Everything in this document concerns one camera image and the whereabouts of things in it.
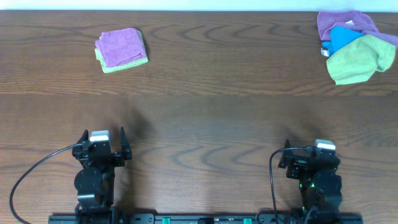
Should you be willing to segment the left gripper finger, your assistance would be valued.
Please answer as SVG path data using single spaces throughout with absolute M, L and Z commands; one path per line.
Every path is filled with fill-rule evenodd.
M 121 137 L 121 149 L 124 153 L 130 153 L 131 152 L 131 148 L 130 148 L 130 144 L 129 141 L 126 137 L 125 131 L 124 131 L 124 127 L 121 127 L 120 130 L 120 137 Z
M 88 142 L 89 142 L 89 133 L 88 133 L 88 130 L 86 129 L 83 132 L 81 138 L 77 141 L 77 144 L 85 145 Z

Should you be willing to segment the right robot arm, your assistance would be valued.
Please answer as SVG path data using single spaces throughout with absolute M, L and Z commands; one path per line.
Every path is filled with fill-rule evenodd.
M 304 214 L 307 220 L 331 222 L 338 219 L 342 202 L 342 178 L 336 174 L 340 159 L 336 146 L 317 139 L 313 146 L 292 147 L 286 140 L 278 167 L 286 176 L 299 181 Z

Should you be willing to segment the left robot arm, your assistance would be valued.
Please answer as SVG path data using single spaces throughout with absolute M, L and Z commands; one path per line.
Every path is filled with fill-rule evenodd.
M 74 186 L 77 199 L 84 212 L 106 211 L 114 203 L 115 168 L 132 159 L 132 151 L 124 132 L 120 130 L 121 150 L 111 150 L 108 130 L 85 131 L 72 149 L 72 156 L 82 165 Z

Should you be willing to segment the light green microfiber cloth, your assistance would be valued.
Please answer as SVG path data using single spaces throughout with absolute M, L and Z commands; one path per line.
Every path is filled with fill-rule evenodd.
M 385 72 L 395 56 L 395 45 L 364 35 L 337 50 L 327 59 L 326 67 L 336 85 L 350 85 L 368 81 L 375 72 Z

